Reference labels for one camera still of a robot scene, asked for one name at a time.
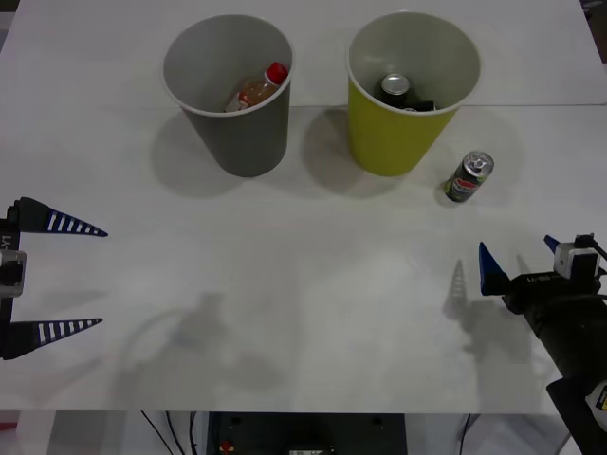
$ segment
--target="table surface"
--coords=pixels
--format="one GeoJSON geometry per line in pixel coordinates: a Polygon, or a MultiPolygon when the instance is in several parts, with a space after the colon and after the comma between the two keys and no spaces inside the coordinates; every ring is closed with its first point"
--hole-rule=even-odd
{"type": "Polygon", "coordinates": [[[472,103],[607,101],[576,0],[356,6],[22,0],[0,53],[0,207],[27,195],[110,235],[23,237],[14,318],[105,321],[0,364],[0,408],[554,411],[558,374],[481,298],[477,246],[515,275],[551,267],[546,233],[607,239],[607,107],[462,108],[400,178],[352,162],[345,111],[295,108],[284,161],[240,179],[162,93],[176,34],[240,12],[288,32],[294,104],[344,103],[348,38],[409,8],[477,41],[472,103]],[[495,173],[450,207],[437,186],[473,149],[495,173]]]}
{"type": "Polygon", "coordinates": [[[28,195],[109,237],[24,235],[15,319],[105,321],[0,364],[0,407],[554,411],[558,373],[481,297],[477,248],[517,275],[551,268],[546,233],[607,239],[607,107],[464,107],[399,178],[353,163],[341,109],[292,109],[255,179],[176,108],[28,115],[0,121],[0,207],[28,195]],[[450,207],[436,188],[473,149],[495,172],[450,207]]]}
{"type": "Polygon", "coordinates": [[[159,77],[169,43],[205,17],[242,13],[293,43],[292,105],[344,105],[349,40],[400,9],[445,17],[478,45],[484,76],[468,104],[607,102],[579,0],[22,0],[0,53],[0,94],[29,111],[170,107],[159,77]]]}

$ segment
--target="soda can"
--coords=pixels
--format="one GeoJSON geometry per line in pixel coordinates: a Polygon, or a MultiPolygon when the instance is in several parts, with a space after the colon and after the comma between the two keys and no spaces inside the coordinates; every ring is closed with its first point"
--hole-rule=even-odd
{"type": "Polygon", "coordinates": [[[379,82],[376,98],[389,106],[402,109],[410,86],[409,80],[403,75],[389,74],[379,82]]]}
{"type": "Polygon", "coordinates": [[[451,201],[465,202],[491,175],[493,158],[485,152],[470,152],[445,182],[445,194],[451,201]]]}

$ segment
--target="yellow cup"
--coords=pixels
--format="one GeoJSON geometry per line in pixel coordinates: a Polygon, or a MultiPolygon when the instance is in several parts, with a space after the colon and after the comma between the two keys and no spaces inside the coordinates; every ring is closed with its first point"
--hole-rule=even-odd
{"type": "Polygon", "coordinates": [[[377,175],[410,171],[428,151],[481,76],[472,40],[443,19],[419,12],[388,14],[364,26],[348,48],[350,148],[377,175]],[[408,112],[374,98],[381,79],[405,76],[431,112],[408,112]]]}

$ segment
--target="plastic bottle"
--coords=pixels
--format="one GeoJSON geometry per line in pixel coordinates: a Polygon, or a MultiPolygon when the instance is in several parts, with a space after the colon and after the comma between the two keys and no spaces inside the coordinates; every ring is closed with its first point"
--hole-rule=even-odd
{"type": "Polygon", "coordinates": [[[288,76],[288,70],[282,64],[274,62],[266,70],[262,80],[245,82],[242,90],[226,107],[226,112],[241,111],[264,102],[276,93],[286,76],[288,76]]]}

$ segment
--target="red bottle cap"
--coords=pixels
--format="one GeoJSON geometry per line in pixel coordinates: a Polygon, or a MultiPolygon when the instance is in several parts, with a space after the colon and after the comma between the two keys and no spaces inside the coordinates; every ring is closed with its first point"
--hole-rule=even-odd
{"type": "Polygon", "coordinates": [[[286,76],[288,76],[288,69],[278,62],[271,64],[266,71],[266,77],[276,85],[283,83],[286,76]]]}

